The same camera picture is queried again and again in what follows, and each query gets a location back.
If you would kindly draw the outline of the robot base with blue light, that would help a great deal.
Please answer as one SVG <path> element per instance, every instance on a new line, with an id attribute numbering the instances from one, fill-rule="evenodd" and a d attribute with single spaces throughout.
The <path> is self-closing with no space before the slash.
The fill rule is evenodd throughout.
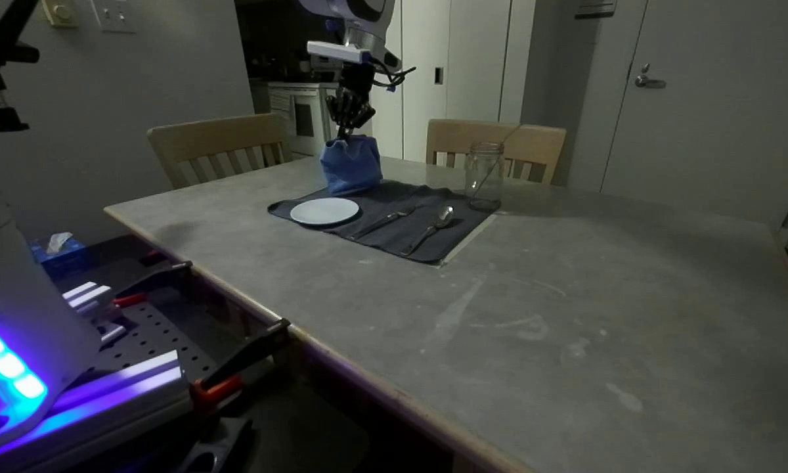
<path id="1" fill-rule="evenodd" d="M 67 471 L 192 411 L 176 349 L 79 383 L 96 354 L 0 202 L 0 473 Z"/>

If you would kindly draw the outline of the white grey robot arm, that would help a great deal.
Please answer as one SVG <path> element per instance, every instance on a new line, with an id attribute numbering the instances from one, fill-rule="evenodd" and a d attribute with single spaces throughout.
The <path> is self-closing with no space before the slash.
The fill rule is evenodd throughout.
<path id="1" fill-rule="evenodd" d="M 401 82 L 401 60 L 385 47 L 393 0 L 298 0 L 298 5 L 340 23 L 338 43 L 310 39 L 307 53 L 340 67 L 326 109 L 338 134 L 347 136 L 376 115 L 370 86 L 377 73 L 385 77 L 385 89 Z"/>

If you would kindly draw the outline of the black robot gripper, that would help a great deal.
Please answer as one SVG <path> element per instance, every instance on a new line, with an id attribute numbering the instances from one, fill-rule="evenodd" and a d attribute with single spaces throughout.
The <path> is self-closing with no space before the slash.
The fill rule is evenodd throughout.
<path id="1" fill-rule="evenodd" d="M 327 115 L 336 123 L 336 139 L 359 134 L 376 115 L 370 106 L 373 68 L 347 63 L 338 73 L 336 92 L 326 101 Z"/>

